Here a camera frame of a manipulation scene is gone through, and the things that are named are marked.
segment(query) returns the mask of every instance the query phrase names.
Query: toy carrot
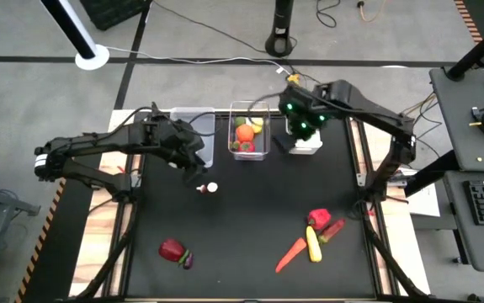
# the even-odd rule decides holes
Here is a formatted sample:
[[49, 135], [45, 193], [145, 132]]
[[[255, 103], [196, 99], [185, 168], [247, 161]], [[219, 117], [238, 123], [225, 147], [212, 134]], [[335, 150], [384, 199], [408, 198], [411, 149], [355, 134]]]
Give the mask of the toy carrot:
[[275, 268], [275, 273], [279, 273], [283, 267], [286, 266], [292, 259], [307, 247], [307, 242], [304, 238], [298, 238], [290, 250], [285, 254], [285, 256], [279, 261], [277, 267]]

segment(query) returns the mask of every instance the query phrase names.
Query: white paper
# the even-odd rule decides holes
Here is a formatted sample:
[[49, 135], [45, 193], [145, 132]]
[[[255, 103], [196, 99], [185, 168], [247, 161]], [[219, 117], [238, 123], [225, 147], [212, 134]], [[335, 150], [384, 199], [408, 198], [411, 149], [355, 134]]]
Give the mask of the white paper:
[[411, 195], [407, 200], [410, 214], [440, 216], [434, 183]]

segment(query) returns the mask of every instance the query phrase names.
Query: striped hazard tape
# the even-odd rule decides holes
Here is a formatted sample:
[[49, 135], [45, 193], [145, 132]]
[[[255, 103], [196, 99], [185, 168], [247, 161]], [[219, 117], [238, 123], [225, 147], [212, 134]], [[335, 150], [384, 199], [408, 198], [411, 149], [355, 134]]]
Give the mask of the striped hazard tape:
[[38, 257], [40, 256], [41, 248], [45, 243], [45, 239], [47, 238], [47, 232], [51, 227], [51, 222], [53, 217], [55, 216], [56, 207], [58, 207], [58, 202], [60, 201], [60, 197], [62, 196], [62, 191], [66, 186], [66, 180], [63, 178], [60, 183], [58, 184], [58, 189], [56, 190], [55, 198], [51, 203], [51, 207], [47, 211], [47, 217], [45, 218], [45, 223], [41, 227], [41, 233], [38, 236], [38, 242], [34, 247], [34, 252], [32, 253], [32, 257], [30, 257], [29, 265], [26, 267], [26, 272], [24, 273], [24, 277], [21, 280], [21, 285], [19, 286], [17, 297], [15, 298], [15, 303], [21, 303], [24, 299], [24, 293], [26, 292], [26, 288], [30, 283], [30, 277], [34, 272], [34, 266], [38, 262]]
[[457, 9], [459, 9], [460, 16], [462, 16], [462, 19], [464, 20], [466, 27], [470, 31], [471, 38], [473, 38], [476, 44], [479, 43], [481, 40], [483, 40], [483, 38], [481, 37], [481, 34], [479, 34], [479, 30], [477, 30], [476, 24], [474, 23], [474, 20], [471, 18], [470, 13], [466, 8], [466, 5], [464, 4], [464, 1], [455, 0], [455, 5], [457, 6]]

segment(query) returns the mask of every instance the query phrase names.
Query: white pole base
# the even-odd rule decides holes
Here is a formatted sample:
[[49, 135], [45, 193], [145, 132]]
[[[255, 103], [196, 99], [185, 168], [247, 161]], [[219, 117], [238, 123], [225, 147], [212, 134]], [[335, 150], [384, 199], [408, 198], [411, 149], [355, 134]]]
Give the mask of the white pole base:
[[96, 45], [96, 56], [92, 59], [83, 59], [79, 54], [75, 56], [75, 64], [85, 71], [96, 70], [104, 66], [108, 60], [109, 50], [103, 45]]

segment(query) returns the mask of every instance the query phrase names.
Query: orange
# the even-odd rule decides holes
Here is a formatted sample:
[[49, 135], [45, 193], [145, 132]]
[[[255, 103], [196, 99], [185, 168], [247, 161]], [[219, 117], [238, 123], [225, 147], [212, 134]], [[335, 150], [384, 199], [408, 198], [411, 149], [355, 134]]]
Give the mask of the orange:
[[236, 128], [236, 136], [240, 142], [248, 142], [253, 140], [255, 132], [249, 125], [240, 125]]

